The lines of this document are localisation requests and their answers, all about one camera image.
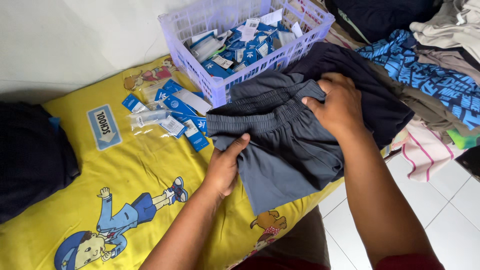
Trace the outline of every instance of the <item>yellow mattress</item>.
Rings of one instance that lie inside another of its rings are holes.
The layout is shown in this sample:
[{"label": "yellow mattress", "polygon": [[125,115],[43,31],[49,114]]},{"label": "yellow mattress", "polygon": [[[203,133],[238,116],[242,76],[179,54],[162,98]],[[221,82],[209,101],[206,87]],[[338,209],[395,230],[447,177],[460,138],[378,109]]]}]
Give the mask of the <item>yellow mattress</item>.
[{"label": "yellow mattress", "polygon": [[[130,217],[138,219],[138,222],[126,225],[115,236],[104,233],[105,242],[110,244],[105,244],[101,250],[94,244],[87,246],[90,241],[84,241],[80,251],[91,252],[97,259],[83,261],[80,252],[77,255],[69,255],[68,252],[76,250],[75,246],[83,241],[80,238],[89,236],[97,239],[101,233],[96,228],[101,219],[121,219],[120,215],[125,214],[124,207],[135,204],[145,193],[154,200],[161,198],[164,190],[171,187],[178,177],[183,179],[184,189],[189,195],[202,183],[213,151],[210,139],[210,145],[198,153],[185,136],[180,139],[149,136],[139,140],[131,131],[130,120],[126,119],[130,112],[121,104],[130,93],[145,101],[143,93],[149,86],[171,76],[190,91],[195,91],[188,78],[166,56],[44,104],[49,113],[61,118],[60,124],[75,151],[82,174],[67,188],[0,225],[0,269],[140,267],[183,203],[176,201],[158,207],[150,221],[140,222],[140,217]],[[113,136],[97,139],[88,116],[88,112],[96,108],[112,114],[109,125]],[[163,133],[157,127],[151,134]],[[321,192],[256,217],[243,185],[238,181],[234,192],[225,198],[218,210],[198,268],[232,267],[255,250],[286,234],[342,182],[343,179],[331,183]],[[108,187],[111,194],[105,201],[99,196],[104,187]],[[259,224],[263,227],[253,222],[256,219],[262,221]],[[116,250],[115,256],[107,258],[104,249]]]}]

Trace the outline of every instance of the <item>person's right hand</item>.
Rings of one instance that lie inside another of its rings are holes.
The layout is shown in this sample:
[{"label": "person's right hand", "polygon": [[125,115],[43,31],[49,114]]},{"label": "person's right hand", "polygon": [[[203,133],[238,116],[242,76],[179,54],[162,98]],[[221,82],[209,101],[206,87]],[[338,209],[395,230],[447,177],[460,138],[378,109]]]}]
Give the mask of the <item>person's right hand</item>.
[{"label": "person's right hand", "polygon": [[324,73],[318,85],[326,93],[325,103],[312,97],[302,102],[312,110],[320,124],[335,138],[365,130],[361,112],[361,92],[355,89],[352,79],[340,73]]}]

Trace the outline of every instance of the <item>blue nike garment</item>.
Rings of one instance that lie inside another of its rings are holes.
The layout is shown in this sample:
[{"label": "blue nike garment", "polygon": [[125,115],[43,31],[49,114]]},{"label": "blue nike garment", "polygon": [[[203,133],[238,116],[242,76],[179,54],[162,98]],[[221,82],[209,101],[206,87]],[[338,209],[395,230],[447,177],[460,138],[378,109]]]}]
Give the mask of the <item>blue nike garment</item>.
[{"label": "blue nike garment", "polygon": [[411,36],[409,31],[395,30],[388,39],[355,51],[384,66],[392,79],[439,99],[469,130],[479,126],[480,87],[465,74],[418,63],[418,57],[411,49]]}]

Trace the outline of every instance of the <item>white plastic basket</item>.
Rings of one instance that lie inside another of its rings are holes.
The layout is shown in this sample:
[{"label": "white plastic basket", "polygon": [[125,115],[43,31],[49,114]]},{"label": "white plastic basket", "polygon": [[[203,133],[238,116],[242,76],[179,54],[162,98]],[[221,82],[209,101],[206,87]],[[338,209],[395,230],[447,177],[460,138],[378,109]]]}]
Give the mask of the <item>white plastic basket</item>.
[{"label": "white plastic basket", "polygon": [[[290,3],[300,7],[298,11]],[[185,9],[158,17],[176,66],[186,72],[203,91],[214,108],[230,102],[234,84],[258,75],[266,69],[281,71],[307,54],[314,42],[322,41],[335,21],[332,14],[309,0],[200,0]],[[183,42],[192,36],[218,29],[223,33],[250,17],[261,17],[283,8],[282,24],[290,29],[298,22],[303,36],[258,60],[226,79],[213,78],[188,52]]]}]

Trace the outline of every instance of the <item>striped cloth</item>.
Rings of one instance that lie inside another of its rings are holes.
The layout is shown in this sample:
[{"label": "striped cloth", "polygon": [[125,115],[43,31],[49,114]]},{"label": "striped cloth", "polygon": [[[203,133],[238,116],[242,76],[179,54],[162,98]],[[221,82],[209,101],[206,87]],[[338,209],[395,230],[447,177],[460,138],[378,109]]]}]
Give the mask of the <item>striped cloth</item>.
[{"label": "striped cloth", "polygon": [[402,156],[412,166],[407,174],[411,180],[428,182],[434,173],[465,152],[453,143],[442,143],[440,133],[428,129],[417,115],[407,124],[407,130],[410,139],[403,145]]}]

